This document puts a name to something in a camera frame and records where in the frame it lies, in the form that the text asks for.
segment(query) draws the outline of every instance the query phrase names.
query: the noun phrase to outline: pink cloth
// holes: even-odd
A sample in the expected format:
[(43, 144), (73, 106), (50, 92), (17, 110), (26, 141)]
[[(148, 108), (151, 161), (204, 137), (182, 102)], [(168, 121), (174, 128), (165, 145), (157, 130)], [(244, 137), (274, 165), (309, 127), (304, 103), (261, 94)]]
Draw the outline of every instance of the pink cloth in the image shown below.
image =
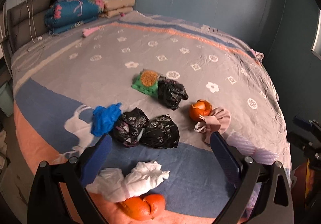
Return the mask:
[(231, 113), (222, 107), (213, 109), (208, 116), (200, 116), (203, 122), (195, 125), (195, 130), (205, 133), (204, 142), (210, 144), (210, 137), (213, 132), (224, 133), (231, 123)]
[(85, 37), (91, 35), (92, 33), (98, 31), (102, 27), (104, 27), (104, 26), (94, 26), (94, 27), (90, 27), (90, 28), (84, 28), (82, 30), (82, 35), (85, 38)]

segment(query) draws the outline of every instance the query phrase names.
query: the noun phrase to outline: silver bolt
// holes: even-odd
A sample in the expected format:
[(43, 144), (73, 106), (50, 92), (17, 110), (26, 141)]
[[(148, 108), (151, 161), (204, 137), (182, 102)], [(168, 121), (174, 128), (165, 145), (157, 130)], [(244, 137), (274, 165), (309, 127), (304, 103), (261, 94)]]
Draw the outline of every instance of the silver bolt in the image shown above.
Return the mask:
[(279, 167), (279, 168), (281, 168), (281, 167), (282, 167), (282, 163), (281, 163), (281, 162), (279, 162), (279, 161), (276, 161), (276, 162), (275, 162), (275, 165), (276, 165), (277, 167)]
[(46, 161), (42, 161), (42, 162), (39, 164), (39, 166), (40, 166), (41, 168), (44, 168), (46, 165), (47, 165), (47, 162), (46, 162)]
[(246, 157), (244, 158), (244, 160), (245, 160), (247, 163), (249, 163), (249, 164), (253, 163), (253, 158), (250, 157), (250, 156), (246, 156)]
[(76, 163), (78, 161), (78, 158), (76, 156), (73, 156), (69, 159), (70, 163)]

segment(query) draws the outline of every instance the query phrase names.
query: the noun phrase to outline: crumpled black plastic bag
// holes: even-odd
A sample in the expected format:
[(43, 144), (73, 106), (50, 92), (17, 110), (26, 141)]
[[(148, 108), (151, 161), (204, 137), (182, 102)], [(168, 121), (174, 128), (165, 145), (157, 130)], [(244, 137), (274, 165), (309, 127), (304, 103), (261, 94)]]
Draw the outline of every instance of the crumpled black plastic bag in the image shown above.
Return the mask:
[(137, 107), (130, 112), (124, 112), (114, 125), (113, 137), (127, 147), (137, 146), (138, 137), (148, 122), (148, 117)]
[(158, 116), (145, 125), (139, 143), (152, 148), (176, 148), (179, 143), (179, 129), (169, 115)]
[(187, 100), (184, 86), (175, 80), (161, 77), (158, 81), (158, 100), (173, 111), (179, 108), (181, 100)]

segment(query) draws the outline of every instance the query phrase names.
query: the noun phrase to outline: trash can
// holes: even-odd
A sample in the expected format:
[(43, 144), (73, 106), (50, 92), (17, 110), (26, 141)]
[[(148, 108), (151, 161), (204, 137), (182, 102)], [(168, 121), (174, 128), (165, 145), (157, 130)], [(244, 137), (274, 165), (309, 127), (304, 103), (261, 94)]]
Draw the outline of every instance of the trash can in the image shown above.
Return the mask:
[(7, 117), (13, 114), (13, 94), (8, 82), (0, 87), (0, 109)]

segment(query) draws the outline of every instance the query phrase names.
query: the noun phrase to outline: gray upholstered headboard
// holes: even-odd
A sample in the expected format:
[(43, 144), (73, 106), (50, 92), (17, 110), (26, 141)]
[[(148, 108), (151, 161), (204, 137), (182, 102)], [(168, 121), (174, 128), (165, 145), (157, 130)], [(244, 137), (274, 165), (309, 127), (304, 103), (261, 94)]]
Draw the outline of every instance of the gray upholstered headboard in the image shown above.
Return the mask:
[(37, 36), (47, 32), (44, 16), (49, 8), (49, 2), (50, 0), (27, 0), (7, 10), (6, 29), (12, 53), (31, 40), (27, 4), (30, 16), (33, 16), (30, 25), (31, 34), (35, 38), (33, 26), (35, 26)]

